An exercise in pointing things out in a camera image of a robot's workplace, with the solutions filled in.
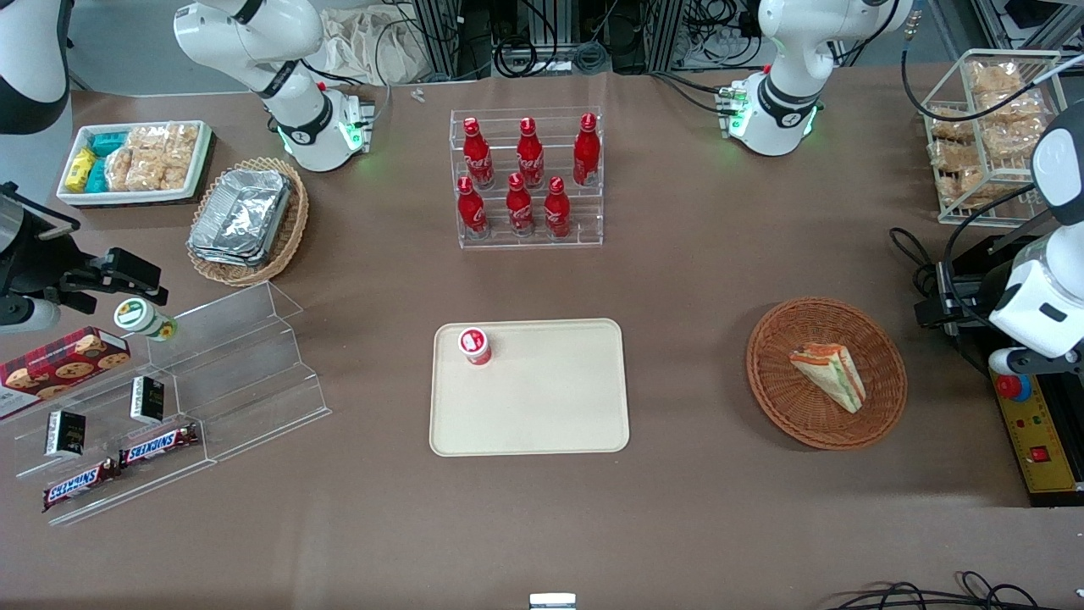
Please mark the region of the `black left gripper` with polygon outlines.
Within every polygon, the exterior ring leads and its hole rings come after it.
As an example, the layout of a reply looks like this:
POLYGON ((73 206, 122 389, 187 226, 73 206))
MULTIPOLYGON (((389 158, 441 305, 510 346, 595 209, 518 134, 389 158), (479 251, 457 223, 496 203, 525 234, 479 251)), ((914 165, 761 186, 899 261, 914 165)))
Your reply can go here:
POLYGON ((937 328, 949 321, 944 333, 999 333, 990 320, 993 306, 1005 290, 1005 262, 998 258, 973 265, 942 262, 942 298, 929 295, 915 304, 918 327, 937 328))

